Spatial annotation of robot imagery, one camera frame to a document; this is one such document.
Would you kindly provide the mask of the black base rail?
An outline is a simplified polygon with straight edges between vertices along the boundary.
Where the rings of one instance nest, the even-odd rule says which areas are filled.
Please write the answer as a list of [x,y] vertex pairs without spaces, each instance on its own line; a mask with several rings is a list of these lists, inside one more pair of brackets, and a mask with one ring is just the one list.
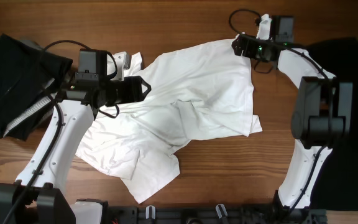
[[71,209],[77,223],[305,223],[327,224],[325,210],[303,208],[288,209],[274,204],[245,204],[226,206],[222,203],[210,207],[147,207],[110,206],[107,201],[79,199]]

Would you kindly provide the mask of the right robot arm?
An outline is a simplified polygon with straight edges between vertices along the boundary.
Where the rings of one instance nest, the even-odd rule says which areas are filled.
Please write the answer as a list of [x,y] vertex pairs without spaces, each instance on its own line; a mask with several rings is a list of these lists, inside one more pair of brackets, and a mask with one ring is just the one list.
[[295,148],[282,185],[275,194],[277,217],[297,218],[309,208],[311,193],[334,145],[349,134],[352,89],[326,71],[303,47],[293,43],[292,18],[256,14],[257,35],[238,33],[232,48],[237,56],[270,62],[298,89],[291,117]]

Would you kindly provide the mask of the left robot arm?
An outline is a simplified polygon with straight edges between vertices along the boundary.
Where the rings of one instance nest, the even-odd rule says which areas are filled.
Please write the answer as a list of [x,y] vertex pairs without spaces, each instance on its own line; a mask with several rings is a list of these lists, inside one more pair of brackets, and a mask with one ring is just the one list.
[[79,67],[52,100],[49,126],[24,170],[12,184],[0,184],[0,223],[108,223],[107,201],[79,199],[63,192],[78,146],[100,108],[140,102],[151,86],[140,76],[125,77],[127,52],[81,49]]

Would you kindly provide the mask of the white t-shirt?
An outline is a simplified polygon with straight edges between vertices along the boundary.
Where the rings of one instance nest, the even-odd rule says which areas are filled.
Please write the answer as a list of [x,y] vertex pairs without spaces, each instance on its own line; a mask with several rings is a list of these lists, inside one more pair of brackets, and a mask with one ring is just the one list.
[[159,55],[140,67],[132,57],[126,77],[152,87],[144,101],[103,107],[76,155],[120,178],[142,203],[180,173],[175,153],[192,140],[261,132],[253,112],[251,63],[223,39]]

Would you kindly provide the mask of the grey folded garment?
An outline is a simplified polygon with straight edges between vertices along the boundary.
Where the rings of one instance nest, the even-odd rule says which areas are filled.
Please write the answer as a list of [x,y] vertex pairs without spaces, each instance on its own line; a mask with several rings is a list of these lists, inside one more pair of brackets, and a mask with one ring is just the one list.
[[[42,50],[41,46],[36,44],[35,42],[31,40],[20,40],[23,44],[26,46],[29,46],[36,50]],[[49,87],[53,82],[55,81],[54,78],[52,78],[50,81],[48,81],[46,84],[43,85],[44,88]],[[13,132],[17,131],[19,129],[19,126],[24,124],[25,121],[29,120],[29,118],[34,118],[35,115],[40,115],[41,109],[45,109],[49,104],[51,103],[51,100],[47,96],[43,96],[41,99],[37,100],[33,105],[28,107],[22,114],[20,114],[17,118],[15,118],[13,121],[11,121],[3,134],[3,137],[13,137]],[[46,115],[41,116],[41,121],[35,124],[35,127],[37,127],[42,121],[46,119]],[[32,132],[35,128],[33,125],[26,125],[30,126],[30,132]]]

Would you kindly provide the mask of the black folded garment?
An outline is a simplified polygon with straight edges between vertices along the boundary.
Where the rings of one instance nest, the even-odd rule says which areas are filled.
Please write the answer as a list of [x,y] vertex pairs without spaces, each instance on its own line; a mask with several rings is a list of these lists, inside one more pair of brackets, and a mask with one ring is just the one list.
[[[0,36],[0,138],[7,125],[43,96],[43,89],[54,92],[71,69],[73,61],[26,46],[6,34]],[[44,88],[52,78],[55,81]],[[40,115],[29,118],[13,132],[13,137],[25,141],[31,127],[53,111],[49,104]]]

